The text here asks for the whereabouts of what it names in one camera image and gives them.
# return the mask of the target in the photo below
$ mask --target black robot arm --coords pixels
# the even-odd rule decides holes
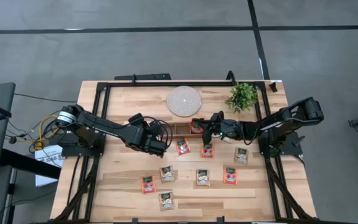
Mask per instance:
[[[204,144],[210,143],[212,135],[220,135],[222,139],[244,140],[245,144],[250,144],[246,141],[252,141],[268,130],[270,146],[281,150],[287,135],[302,126],[316,125],[323,119],[319,102],[309,97],[257,122],[224,119],[221,111],[214,113],[210,120],[200,123],[204,129]]]
[[[163,157],[172,141],[166,130],[169,125],[156,119],[148,124],[145,118],[148,117],[139,113],[129,119],[129,124],[122,125],[99,118],[79,105],[70,105],[62,108],[56,123],[60,129],[78,136],[79,143],[84,147],[93,147],[97,137],[104,133],[120,138],[126,147],[135,151]]]

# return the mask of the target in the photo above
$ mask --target small packet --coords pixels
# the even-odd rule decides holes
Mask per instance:
[[[209,170],[197,170],[197,185],[210,186]]]
[[[224,180],[225,184],[237,184],[237,170],[230,167],[224,167]]]
[[[235,148],[234,162],[246,164],[248,162],[248,150],[240,147]]]
[[[141,190],[143,194],[156,192],[155,180],[153,176],[141,178]]]
[[[161,211],[174,209],[173,192],[159,194]]]
[[[199,121],[203,121],[203,118],[193,118],[191,120],[191,134],[203,134],[204,130],[199,126]]]
[[[176,149],[179,156],[191,152],[187,139],[179,139],[176,141]]]
[[[222,140],[227,142],[227,143],[229,143],[229,144],[233,143],[233,139],[230,139],[228,137],[224,137]]]
[[[213,144],[201,144],[201,157],[214,158],[215,147]]]
[[[174,181],[175,177],[174,177],[173,166],[162,167],[160,168],[159,171],[161,171],[162,183]]]

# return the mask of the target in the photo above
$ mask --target gray carpet floor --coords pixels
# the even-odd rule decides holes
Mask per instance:
[[[254,0],[260,26],[358,25],[356,0]],[[250,26],[244,0],[0,0],[0,30],[157,26]],[[299,130],[318,217],[358,223],[358,30],[261,31],[270,78],[289,103],[320,101],[325,120]],[[82,80],[170,73],[173,79],[262,79],[253,31],[0,34],[0,83],[16,92],[75,100]],[[16,96],[12,123],[30,129],[64,104]],[[26,144],[5,148],[28,154]],[[20,174],[21,198],[31,188]],[[53,197],[17,206],[14,223],[46,221]]]

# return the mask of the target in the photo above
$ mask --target potted plant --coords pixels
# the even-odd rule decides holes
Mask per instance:
[[[258,93],[256,90],[246,83],[237,84],[230,90],[233,95],[225,101],[228,105],[228,108],[233,108],[234,113],[250,108],[258,102]]]

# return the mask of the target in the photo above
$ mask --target wooden table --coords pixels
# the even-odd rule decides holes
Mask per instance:
[[[78,104],[91,111],[96,92],[96,81],[82,83]],[[114,87],[111,89],[107,119],[117,123],[127,123],[130,116],[142,113],[165,121],[190,121],[191,118],[209,119],[212,113],[222,110],[225,118],[244,121],[256,121],[255,110],[233,114],[224,101],[230,96],[230,87],[195,87],[202,97],[202,107],[193,117],[180,118],[173,115],[166,106],[166,97],[174,87]],[[278,92],[267,88],[271,112],[288,106],[284,86],[277,83]],[[265,116],[263,100],[260,96],[261,112]],[[225,216],[228,222],[235,221],[273,221],[273,206],[267,182],[265,163],[259,154],[257,141],[247,146],[250,151],[248,164],[234,163],[236,146],[244,147],[240,141],[227,144],[213,139],[215,158],[200,157],[201,139],[189,139],[192,152],[177,155],[175,146],[167,150],[163,159],[136,152],[123,145],[112,136],[106,140],[105,154],[100,159],[97,184],[93,201],[91,222],[130,222],[139,218],[140,222],[183,222],[216,221],[216,217]],[[282,156],[288,190],[293,197],[312,216],[315,216],[308,180],[304,167],[293,156]],[[68,158],[62,167],[51,218],[55,218],[67,204],[68,190],[76,158]],[[80,167],[79,162],[74,195],[77,189]],[[172,165],[176,181],[162,184],[159,168]],[[238,169],[238,184],[223,183],[223,166]],[[195,185],[195,170],[210,170],[210,187]],[[142,194],[140,178],[153,175],[156,178],[157,192]],[[158,194],[173,191],[176,209],[161,212]],[[285,207],[281,192],[277,189],[281,216],[285,216]],[[79,218],[83,218],[87,195],[81,202]]]

